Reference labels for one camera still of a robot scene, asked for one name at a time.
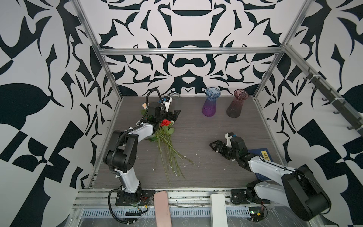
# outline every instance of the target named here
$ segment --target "patterned wall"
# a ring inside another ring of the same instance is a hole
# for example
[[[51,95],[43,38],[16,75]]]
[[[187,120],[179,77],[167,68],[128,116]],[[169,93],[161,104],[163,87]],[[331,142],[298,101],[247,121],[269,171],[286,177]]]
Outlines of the patterned wall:
[[[317,0],[292,46],[362,111],[362,12],[360,0]],[[339,227],[363,224],[363,138],[284,55],[258,100],[280,151],[291,167],[307,165],[327,192],[323,215]]]
[[[303,0],[81,0],[102,48],[280,46]],[[108,56],[123,95],[253,94],[273,54]]]
[[[117,97],[69,0],[2,1],[0,18],[1,226],[65,224]]]

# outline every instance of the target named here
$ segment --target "wooden tabletop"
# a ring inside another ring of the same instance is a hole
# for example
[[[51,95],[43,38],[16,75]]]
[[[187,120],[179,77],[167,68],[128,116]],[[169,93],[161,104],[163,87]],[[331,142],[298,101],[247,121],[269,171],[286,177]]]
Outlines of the wooden tabletop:
[[[267,148],[274,162],[280,163],[252,98],[244,101],[241,115],[235,119],[226,114],[232,100],[233,97],[219,97],[216,114],[212,117],[206,117],[201,112],[205,97],[181,97],[173,101],[171,108],[181,110],[174,124],[173,145],[175,150],[186,155],[194,164],[179,159],[178,164],[185,179],[170,172],[170,186],[157,144],[143,140],[138,144],[134,165],[142,187],[245,187],[256,179],[255,174],[241,168],[236,161],[228,161],[209,147],[216,140],[225,142],[225,134],[229,132],[242,137],[248,149]],[[157,98],[149,97],[149,102],[152,101],[157,101]],[[126,130],[134,126],[142,117],[140,110],[144,102],[145,97],[124,97],[114,130]],[[113,189],[119,186],[120,181],[102,163],[94,188]]]

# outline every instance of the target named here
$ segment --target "purple vase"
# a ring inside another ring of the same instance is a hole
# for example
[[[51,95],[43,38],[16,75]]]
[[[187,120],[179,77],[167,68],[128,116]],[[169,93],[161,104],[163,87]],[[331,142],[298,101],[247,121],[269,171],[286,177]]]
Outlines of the purple vase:
[[[205,94],[207,99],[204,102],[202,113],[207,117],[211,117],[216,114],[217,98],[221,95],[221,91],[217,88],[208,88],[205,90]]]
[[[227,115],[232,118],[237,118],[241,115],[243,101],[248,98],[248,93],[245,90],[237,89],[234,91],[234,99],[227,109]]]

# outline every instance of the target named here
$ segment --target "red rose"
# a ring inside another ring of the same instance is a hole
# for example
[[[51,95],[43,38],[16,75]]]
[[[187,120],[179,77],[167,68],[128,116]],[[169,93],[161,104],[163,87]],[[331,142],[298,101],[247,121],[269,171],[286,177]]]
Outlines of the red rose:
[[[163,127],[164,125],[170,125],[170,121],[168,121],[168,120],[166,120],[166,119],[164,119],[162,122],[161,122],[161,124],[160,124],[160,127]]]

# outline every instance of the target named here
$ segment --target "black and white pattern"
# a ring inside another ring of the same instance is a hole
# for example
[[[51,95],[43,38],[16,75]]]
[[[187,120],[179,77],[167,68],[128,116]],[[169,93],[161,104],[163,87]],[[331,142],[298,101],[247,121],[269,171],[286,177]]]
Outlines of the black and white pattern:
[[[362,1],[317,0],[292,46],[362,112]],[[323,215],[339,227],[363,224],[363,138],[284,55],[258,100],[291,167],[307,165],[327,192]]]
[[[303,0],[81,0],[102,48],[280,46]],[[273,54],[108,56],[123,95],[256,90]]]
[[[58,226],[118,98],[69,0],[7,0],[0,15],[1,225]]]

